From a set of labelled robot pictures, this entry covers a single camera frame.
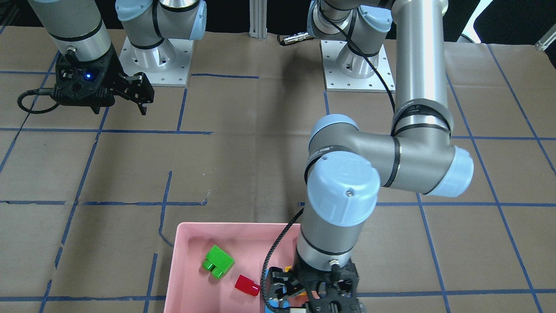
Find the metal post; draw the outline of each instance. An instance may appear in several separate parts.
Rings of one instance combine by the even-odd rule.
[[[249,35],[261,40],[266,39],[266,1],[250,0],[251,28],[249,29]]]
[[[550,44],[556,40],[556,24],[552,26],[544,36],[535,43],[535,48],[537,50],[544,51],[550,46]]]

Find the green block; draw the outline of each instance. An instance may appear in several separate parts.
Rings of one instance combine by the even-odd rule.
[[[212,272],[216,279],[226,275],[235,264],[234,259],[217,245],[214,245],[205,256],[202,266]]]

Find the metal base plate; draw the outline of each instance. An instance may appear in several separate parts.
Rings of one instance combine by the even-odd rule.
[[[160,72],[145,71],[144,68],[137,66],[131,57],[131,43],[126,37],[120,53],[120,63],[123,70],[128,75],[137,72],[145,72],[148,80],[153,86],[167,87],[186,87],[189,80],[189,68],[191,65],[191,56],[193,54],[193,40],[170,39],[176,49],[177,59],[174,60],[172,66]]]
[[[353,91],[353,92],[386,92],[384,85],[376,74],[368,79],[355,79],[346,76],[340,71],[336,64],[336,59],[342,48],[346,45],[345,41],[321,40],[320,47],[322,52],[322,65],[324,67],[324,79],[327,91]],[[378,72],[388,85],[391,92],[396,90],[394,78],[386,56],[384,46],[379,52]]]

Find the pink plastic tray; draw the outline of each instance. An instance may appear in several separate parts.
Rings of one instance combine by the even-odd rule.
[[[260,313],[264,304],[234,288],[239,275],[260,283],[262,263],[285,224],[181,223],[177,227],[164,313]],[[272,255],[270,266],[291,266],[299,224],[294,224]],[[218,245],[236,261],[217,280],[201,267]]]

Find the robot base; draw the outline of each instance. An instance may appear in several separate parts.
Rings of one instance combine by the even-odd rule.
[[[193,40],[169,39],[175,48],[176,59],[170,67],[157,72],[139,67],[132,58],[132,46],[129,39],[123,44],[120,53],[120,63],[126,73],[142,71],[147,74],[152,86],[186,87],[189,79],[191,56],[193,54]]]
[[[324,68],[324,79],[327,91],[352,91],[352,92],[386,92],[384,85],[376,74],[367,79],[355,79],[342,73],[338,68],[336,59],[345,41],[321,40],[322,65]],[[388,85],[390,91],[396,90],[394,78],[386,56],[384,46],[380,48],[379,65],[376,68]]]

